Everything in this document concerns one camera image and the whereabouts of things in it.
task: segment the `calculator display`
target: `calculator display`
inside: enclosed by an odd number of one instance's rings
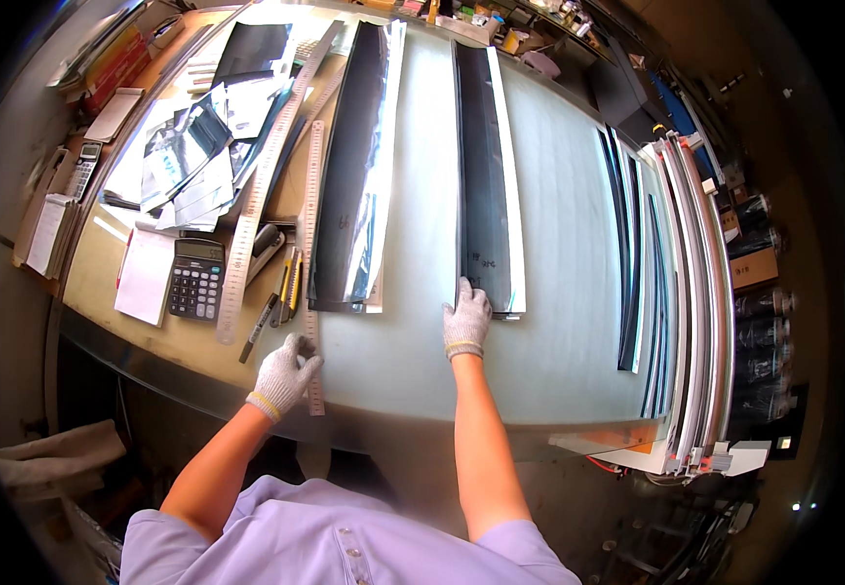
[[[82,156],[94,157],[94,156],[99,155],[100,153],[101,153],[101,146],[100,145],[86,144],[85,146],[83,146],[81,148],[81,155]]]
[[[196,258],[205,258],[208,260],[224,260],[224,248],[206,246],[202,243],[180,242],[175,253],[179,255],[190,255]]]

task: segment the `steel ruler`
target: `steel ruler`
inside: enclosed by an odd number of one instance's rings
[[[273,172],[276,170],[276,161],[279,158],[279,151],[292,128],[296,113],[302,104],[302,98],[306,94],[309,82],[315,75],[319,65],[322,64],[325,54],[332,47],[332,41],[338,31],[341,30],[344,22],[335,20],[325,31],[322,40],[316,45],[309,55],[308,61],[300,69],[296,81],[292,84],[292,95],[276,117],[276,122],[266,138],[264,151],[258,161],[257,172],[251,179],[250,193],[247,201],[237,218],[237,227],[234,228],[234,236],[230,241],[230,254],[228,255],[227,272],[224,275],[221,286],[221,306],[218,311],[218,329],[215,333],[218,343],[233,345],[238,321],[241,315],[241,305],[244,302],[244,288],[247,281],[248,267],[250,266],[250,253],[253,250],[253,240],[257,236],[257,228],[260,224],[260,216],[264,210],[267,189]]]
[[[306,278],[310,278],[309,265],[312,262],[312,240],[315,237],[315,224],[319,215],[319,188],[322,183],[322,146],[323,138],[325,136],[325,123],[322,120],[316,120],[312,123],[309,130],[309,145],[308,145],[308,166],[306,168],[306,197],[303,201],[303,209],[300,213],[302,217],[302,248],[303,248],[303,269],[302,275],[304,278],[300,284],[302,290],[299,292],[299,302],[302,304],[303,310],[303,326],[306,330],[306,336],[312,343],[319,347],[319,316],[315,311],[308,308],[308,288],[306,285]],[[321,374],[312,377],[309,381],[308,389],[308,413],[313,416],[321,416],[325,414],[325,401],[322,395],[322,379]]]
[[[322,113],[322,108],[325,107],[325,102],[327,102],[328,98],[330,98],[335,90],[338,89],[338,84],[341,83],[341,79],[343,77],[345,77],[345,65],[341,65],[338,72],[335,73],[334,77],[332,77],[332,80],[330,80],[328,85],[325,86],[322,94],[315,100],[315,104],[312,105],[312,109],[308,111],[306,123],[303,125],[303,131],[299,134],[299,137],[296,138],[296,142],[292,146],[293,151],[295,151],[296,147],[299,146],[299,143],[303,141],[306,134],[309,134],[312,131],[312,123],[315,122],[315,119],[319,117],[320,113]]]

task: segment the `notebook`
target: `notebook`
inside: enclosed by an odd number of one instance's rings
[[[99,142],[113,140],[142,95],[143,90],[138,87],[118,87],[114,97],[91,123],[85,139]]]
[[[114,309],[160,327],[174,256],[173,235],[134,228],[120,268]]]
[[[45,196],[26,259],[27,266],[50,279],[61,272],[77,211],[74,197],[58,193]]]

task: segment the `pen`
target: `pen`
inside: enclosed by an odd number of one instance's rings
[[[250,332],[250,337],[248,337],[247,342],[244,344],[244,349],[241,351],[241,357],[239,359],[241,363],[247,363],[247,358],[250,357],[253,345],[257,343],[257,338],[260,337],[260,332],[264,330],[264,324],[266,323],[267,318],[269,318],[270,312],[273,311],[273,307],[276,306],[276,301],[279,299],[279,295],[283,290],[283,283],[286,281],[287,273],[288,266],[283,269],[283,274],[279,277],[279,282],[276,283],[276,290],[270,293],[270,298],[266,300],[264,310],[261,311],[260,317],[257,319],[257,323],[253,326],[253,331]]]
[[[124,246],[124,259],[120,261],[120,268],[117,269],[117,282],[114,284],[114,288],[120,288],[120,275],[124,273],[124,262],[127,261],[127,252],[130,251],[130,242],[134,238],[134,231],[131,230],[131,235],[127,236],[127,245]]]

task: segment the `work glove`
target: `work glove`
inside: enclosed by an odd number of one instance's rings
[[[285,415],[306,393],[312,376],[319,373],[325,361],[315,355],[315,345],[301,333],[290,333],[286,342],[265,357],[257,374],[257,385],[247,402],[264,411],[273,422]],[[299,356],[306,364],[299,367]]]
[[[458,354],[474,354],[484,357],[481,345],[487,337],[487,326],[491,322],[491,303],[480,288],[472,290],[468,279],[458,281],[458,306],[452,309],[442,303],[442,338],[445,340],[445,357],[452,361]]]

